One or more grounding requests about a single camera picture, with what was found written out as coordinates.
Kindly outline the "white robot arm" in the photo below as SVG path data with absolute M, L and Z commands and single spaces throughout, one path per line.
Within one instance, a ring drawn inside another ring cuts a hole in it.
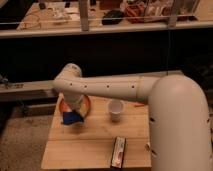
M 152 171 L 213 171 L 213 147 L 206 95 L 193 79 L 179 74 L 163 77 L 84 77 L 69 63 L 53 81 L 70 107 L 84 95 L 149 106 Z

